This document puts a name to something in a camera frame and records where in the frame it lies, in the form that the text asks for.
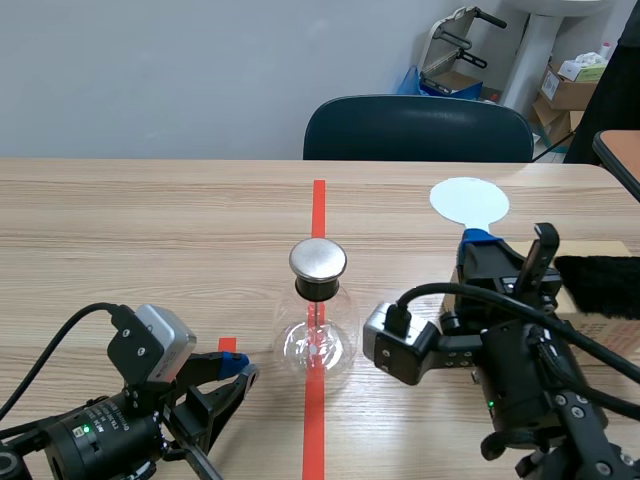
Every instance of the wooden table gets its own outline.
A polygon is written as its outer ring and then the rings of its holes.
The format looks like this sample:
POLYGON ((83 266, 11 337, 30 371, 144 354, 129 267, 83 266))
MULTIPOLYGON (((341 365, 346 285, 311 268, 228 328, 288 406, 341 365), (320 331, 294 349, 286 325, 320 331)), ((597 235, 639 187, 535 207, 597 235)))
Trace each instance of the wooden table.
MULTIPOLYGON (((430 207, 429 190, 460 175, 508 194, 511 212, 492 232, 509 241, 532 239, 534 222, 544 221, 563 239, 622 240, 640 254, 640 206, 606 171, 585 165, 1 160, 0 398, 80 307, 166 306, 198 335, 197 351, 236 336, 262 369, 213 462, 227 479, 298 480, 304 388, 274 368, 271 321, 292 282, 289 250, 310 232, 313 180, 327 180, 327 235, 349 255, 343 285, 364 322, 378 302, 450 278, 462 229, 430 207)), ((436 315, 440 301, 417 308, 436 315)), ((106 356, 113 334, 106 315, 82 322, 3 426, 118 391, 106 356)), ((640 401, 612 370, 587 374, 640 401)), ((610 419, 609 438, 640 456, 640 426, 610 419)), ((524 452, 485 462, 479 444, 490 432, 469 372, 433 371, 407 387, 359 353, 344 387, 326 399, 326 478, 515 478, 524 452)), ((50 478, 44 455, 28 460, 35 478, 50 478)), ((195 475, 174 463, 161 464, 156 478, 195 475)))
POLYGON ((640 201, 640 131, 608 130, 593 139, 602 163, 640 201))

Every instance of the silver cap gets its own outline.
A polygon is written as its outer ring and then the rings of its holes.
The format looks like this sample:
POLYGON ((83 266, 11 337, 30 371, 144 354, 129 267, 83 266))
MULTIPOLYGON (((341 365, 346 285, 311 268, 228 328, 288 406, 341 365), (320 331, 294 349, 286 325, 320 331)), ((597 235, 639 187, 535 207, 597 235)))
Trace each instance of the silver cap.
POLYGON ((336 280, 347 268, 347 254, 336 242, 326 238, 308 238, 289 254, 291 270, 310 283, 336 280))

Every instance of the cardboard box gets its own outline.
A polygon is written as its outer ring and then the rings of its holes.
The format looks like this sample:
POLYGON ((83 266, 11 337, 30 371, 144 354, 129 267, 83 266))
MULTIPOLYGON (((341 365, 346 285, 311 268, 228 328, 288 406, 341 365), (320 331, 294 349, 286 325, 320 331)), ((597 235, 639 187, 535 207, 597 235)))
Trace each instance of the cardboard box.
POLYGON ((572 60, 567 60, 562 63, 558 69, 558 75, 562 75, 567 80, 572 82, 598 82, 600 77, 604 73, 604 69, 607 68, 607 64, 598 65, 581 65, 572 60))
POLYGON ((422 79, 422 89, 437 97, 477 100, 482 92, 482 81, 459 72, 445 72, 422 79))
POLYGON ((597 82, 567 80, 558 74, 557 67, 548 65, 540 93, 554 110, 585 110, 597 85, 597 82))
MULTIPOLYGON (((526 256, 529 253, 532 242, 509 242, 509 246, 520 255, 526 256)), ((616 241, 563 241, 560 243, 557 256, 577 255, 608 255, 614 257, 631 256, 629 250, 622 242, 616 241)), ((452 282, 457 282, 457 274, 453 274, 452 282)), ((640 321, 616 318, 606 318, 603 315, 586 315, 578 311, 573 303, 573 299, 564 287, 560 289, 556 297, 558 308, 556 315, 563 320, 567 320, 579 332, 601 343, 618 355, 629 358, 640 348, 640 321)), ((445 295, 443 310, 453 311, 455 298, 453 295, 445 295)), ((599 360, 589 354, 573 348, 578 363, 580 365, 602 365, 599 360)))
MULTIPOLYGON (((542 98, 542 95, 538 95, 538 98, 533 103, 533 113, 536 116, 534 123, 538 126, 535 133, 542 137, 542 141, 547 148, 562 140, 569 133, 575 132, 584 114, 584 112, 578 111, 554 110, 542 98)), ((571 145, 571 140, 573 140, 573 137, 569 137, 562 142, 554 151, 566 152, 569 145, 571 145)))

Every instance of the glass flask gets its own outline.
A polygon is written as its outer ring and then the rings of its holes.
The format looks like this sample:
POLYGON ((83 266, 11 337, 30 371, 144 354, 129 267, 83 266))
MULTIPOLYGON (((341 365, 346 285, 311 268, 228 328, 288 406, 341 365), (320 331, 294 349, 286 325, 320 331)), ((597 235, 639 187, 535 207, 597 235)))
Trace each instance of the glass flask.
POLYGON ((274 355, 296 377, 335 378, 353 362, 360 319, 355 302, 340 286, 347 255, 337 243, 309 238, 289 255, 295 281, 276 307, 274 355))

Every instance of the dark green chair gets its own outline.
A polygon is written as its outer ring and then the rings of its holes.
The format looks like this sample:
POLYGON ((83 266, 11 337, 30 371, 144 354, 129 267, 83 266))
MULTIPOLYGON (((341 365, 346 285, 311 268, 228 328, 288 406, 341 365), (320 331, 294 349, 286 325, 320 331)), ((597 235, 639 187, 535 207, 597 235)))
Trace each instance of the dark green chair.
POLYGON ((528 163, 527 121, 506 107, 442 97, 345 97, 322 105, 305 160, 528 163))

